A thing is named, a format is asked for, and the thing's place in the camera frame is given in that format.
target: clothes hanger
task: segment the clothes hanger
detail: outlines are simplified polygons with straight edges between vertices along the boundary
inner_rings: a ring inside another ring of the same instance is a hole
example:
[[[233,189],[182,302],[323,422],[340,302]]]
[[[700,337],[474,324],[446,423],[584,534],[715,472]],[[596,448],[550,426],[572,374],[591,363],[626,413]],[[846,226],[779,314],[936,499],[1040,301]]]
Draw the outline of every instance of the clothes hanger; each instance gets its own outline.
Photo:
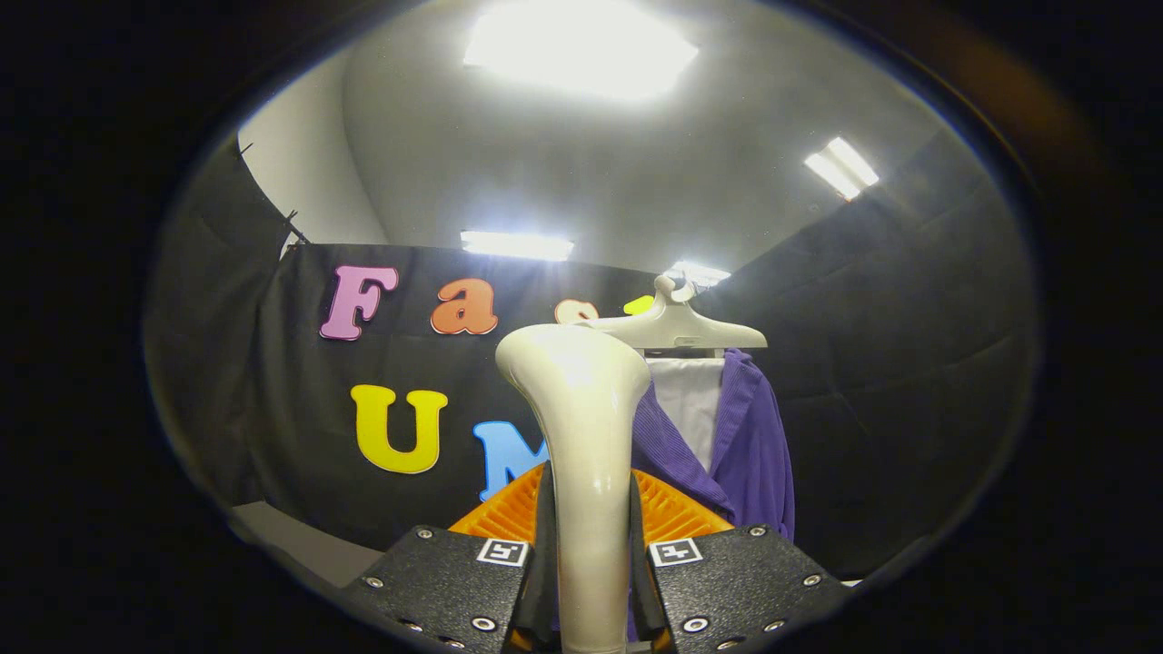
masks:
[[[765,348],[768,340],[758,330],[720,322],[699,315],[687,301],[694,285],[676,283],[665,275],[655,277],[655,299],[644,313],[626,318],[598,318],[577,322],[625,342],[643,354],[657,349],[707,349],[722,357],[726,348]]]

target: blue letter m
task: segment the blue letter m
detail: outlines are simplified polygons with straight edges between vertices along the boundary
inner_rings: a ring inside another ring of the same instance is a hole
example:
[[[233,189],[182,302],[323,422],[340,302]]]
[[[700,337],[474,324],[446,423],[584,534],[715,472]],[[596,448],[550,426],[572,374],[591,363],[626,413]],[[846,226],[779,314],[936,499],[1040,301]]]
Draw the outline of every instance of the blue letter m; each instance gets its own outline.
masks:
[[[480,502],[486,502],[511,481],[549,461],[545,442],[542,441],[541,449],[534,454],[512,422],[481,422],[472,428],[472,435],[485,445],[485,482],[488,488],[480,491]]]

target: white cylindrical handle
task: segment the white cylindrical handle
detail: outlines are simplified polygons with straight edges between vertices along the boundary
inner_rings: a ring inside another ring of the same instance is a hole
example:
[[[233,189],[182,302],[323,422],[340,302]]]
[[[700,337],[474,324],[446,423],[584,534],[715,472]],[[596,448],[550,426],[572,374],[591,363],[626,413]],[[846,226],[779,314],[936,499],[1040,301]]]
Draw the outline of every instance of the white cylindrical handle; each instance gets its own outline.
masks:
[[[626,651],[630,439],[650,370],[618,339],[572,325],[505,336],[497,365],[549,443],[565,654]]]

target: light fixture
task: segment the light fixture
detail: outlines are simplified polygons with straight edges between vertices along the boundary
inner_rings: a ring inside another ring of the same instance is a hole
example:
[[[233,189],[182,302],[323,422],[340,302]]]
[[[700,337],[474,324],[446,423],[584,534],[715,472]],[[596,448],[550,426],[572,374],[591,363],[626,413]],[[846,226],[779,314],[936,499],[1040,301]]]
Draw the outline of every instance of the light fixture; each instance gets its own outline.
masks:
[[[812,172],[822,177],[828,184],[832,184],[832,187],[839,191],[846,200],[851,200],[861,194],[861,190],[840,170],[840,166],[823,158],[823,156],[819,154],[812,155],[804,163],[812,169]]]
[[[832,185],[846,200],[880,180],[864,157],[841,137],[828,142],[822,151],[808,156],[804,164]]]
[[[673,86],[698,48],[616,0],[525,0],[481,15],[464,64],[620,99]]]
[[[461,247],[466,253],[480,255],[565,261],[573,250],[573,242],[534,234],[465,230],[461,232]]]
[[[832,154],[835,155],[837,159],[840,159],[840,163],[844,164],[848,170],[855,172],[856,177],[858,177],[865,186],[871,186],[880,180],[876,172],[872,171],[872,166],[870,166],[869,163],[864,161],[864,157],[859,156],[856,150],[848,144],[848,141],[836,136],[828,142],[828,149],[832,150]]]
[[[730,272],[726,270],[718,270],[698,263],[691,263],[688,261],[676,261],[675,265],[670,266],[670,270],[663,272],[668,277],[683,277],[687,282],[694,283],[695,286],[701,286],[708,289],[715,284],[722,282],[723,279],[730,277]]]

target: white wall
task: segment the white wall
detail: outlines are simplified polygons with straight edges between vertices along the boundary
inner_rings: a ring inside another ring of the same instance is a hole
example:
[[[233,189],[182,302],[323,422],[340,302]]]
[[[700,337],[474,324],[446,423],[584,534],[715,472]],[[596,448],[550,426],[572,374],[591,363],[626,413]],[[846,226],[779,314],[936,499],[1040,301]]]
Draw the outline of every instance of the white wall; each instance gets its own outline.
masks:
[[[349,58],[337,54],[292,81],[242,126],[238,145],[255,182],[283,215],[298,212],[292,223],[309,241],[383,244],[343,122]]]

